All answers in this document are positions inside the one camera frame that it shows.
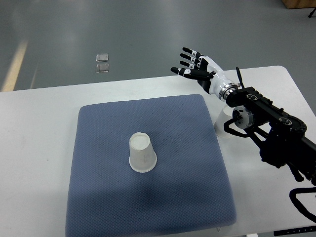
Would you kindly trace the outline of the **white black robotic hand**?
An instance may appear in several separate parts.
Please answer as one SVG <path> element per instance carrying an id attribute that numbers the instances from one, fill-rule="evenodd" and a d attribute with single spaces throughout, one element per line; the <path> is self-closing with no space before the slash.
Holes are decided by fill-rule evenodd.
<path id="1" fill-rule="evenodd" d="M 226 77 L 222 68 L 210 57 L 187 47 L 183 47 L 182 50 L 190 54 L 180 54 L 182 58 L 190 61 L 180 61 L 180 64 L 188 69 L 172 67 L 171 72 L 188 79 L 209 79 L 198 83 L 205 92 L 216 95 L 220 100 L 226 100 L 228 95 L 237 89 L 237 85 Z"/>

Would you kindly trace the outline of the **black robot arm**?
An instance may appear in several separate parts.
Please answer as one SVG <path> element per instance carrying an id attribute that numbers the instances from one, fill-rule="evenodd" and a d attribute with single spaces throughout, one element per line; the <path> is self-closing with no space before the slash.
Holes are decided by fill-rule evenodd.
<path id="1" fill-rule="evenodd" d="M 239 82 L 228 79 L 222 68 L 210 57 L 184 47 L 182 68 L 171 71 L 197 80 L 208 94 L 216 95 L 233 109 L 232 118 L 223 129 L 234 136 L 250 138 L 259 148 L 260 157 L 276 168 L 288 165 L 295 180 L 316 183 L 316 145 L 305 137 L 306 124 L 273 105 L 253 87 L 245 87 L 240 69 Z"/>

